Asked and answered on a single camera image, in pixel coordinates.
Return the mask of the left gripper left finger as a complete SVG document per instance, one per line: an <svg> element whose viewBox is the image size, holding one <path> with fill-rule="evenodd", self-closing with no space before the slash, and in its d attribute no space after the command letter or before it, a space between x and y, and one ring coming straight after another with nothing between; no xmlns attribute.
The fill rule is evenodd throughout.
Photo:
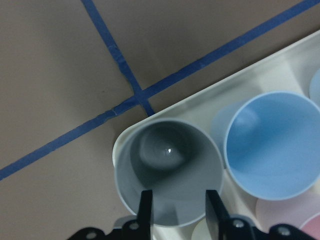
<svg viewBox="0 0 320 240"><path fill-rule="evenodd" d="M150 240L153 226L153 191L143 190L138 212L117 219L109 233L96 227L85 227L69 237L70 240Z"/></svg>

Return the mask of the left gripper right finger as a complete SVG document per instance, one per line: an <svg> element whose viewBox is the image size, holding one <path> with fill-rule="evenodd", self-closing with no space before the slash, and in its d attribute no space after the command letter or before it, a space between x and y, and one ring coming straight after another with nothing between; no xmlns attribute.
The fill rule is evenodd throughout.
<svg viewBox="0 0 320 240"><path fill-rule="evenodd" d="M205 191L205 221L212 240L312 240L304 231L285 223L259 230L243 215L231 216L216 190Z"/></svg>

